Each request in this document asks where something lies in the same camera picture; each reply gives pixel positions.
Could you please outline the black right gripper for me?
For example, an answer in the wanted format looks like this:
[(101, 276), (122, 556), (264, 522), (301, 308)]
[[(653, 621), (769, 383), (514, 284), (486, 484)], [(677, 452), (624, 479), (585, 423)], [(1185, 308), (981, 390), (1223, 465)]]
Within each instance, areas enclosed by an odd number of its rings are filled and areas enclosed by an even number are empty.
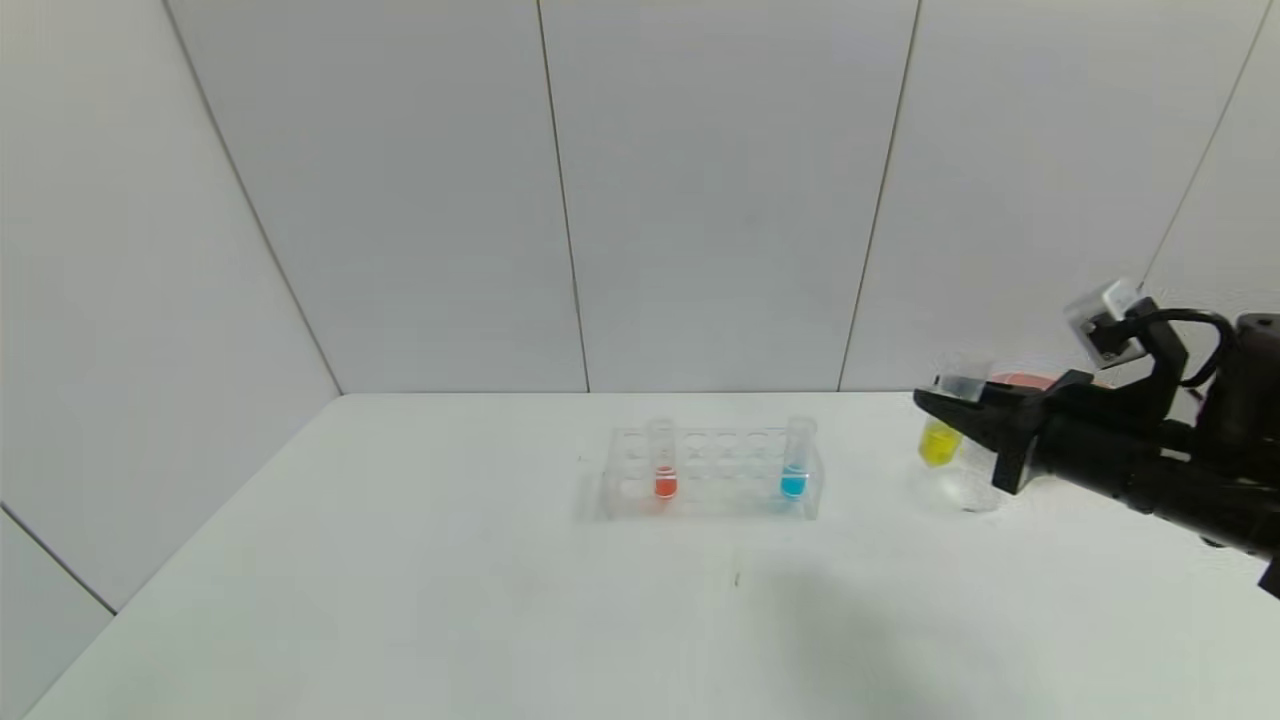
[(1107, 407), (1108, 388), (1091, 373), (1055, 380), (1000, 375), (978, 400), (918, 388), (913, 402), (927, 416), (996, 454), (992, 484), (1018, 496), (1032, 480), (1057, 477), (1139, 514), (1157, 510), (1146, 477), (1155, 447)]

